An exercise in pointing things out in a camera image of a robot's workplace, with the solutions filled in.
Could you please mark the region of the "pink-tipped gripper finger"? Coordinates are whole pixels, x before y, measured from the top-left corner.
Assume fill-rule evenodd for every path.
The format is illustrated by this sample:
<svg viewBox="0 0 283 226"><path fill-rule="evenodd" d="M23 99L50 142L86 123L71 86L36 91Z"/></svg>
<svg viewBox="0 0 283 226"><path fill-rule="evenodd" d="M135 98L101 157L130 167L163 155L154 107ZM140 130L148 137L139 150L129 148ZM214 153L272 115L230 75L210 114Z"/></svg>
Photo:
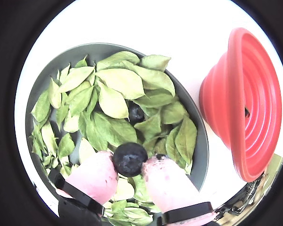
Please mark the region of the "pink-tipped gripper finger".
<svg viewBox="0 0 283 226"><path fill-rule="evenodd" d="M216 217L184 170L168 157L151 157L142 164L146 190L162 212L163 226L202 226Z"/></svg>
<svg viewBox="0 0 283 226"><path fill-rule="evenodd" d="M70 176L52 169L49 180L59 195L58 215L63 226L100 226L103 204L117 191L113 154L100 151L83 161Z"/></svg>

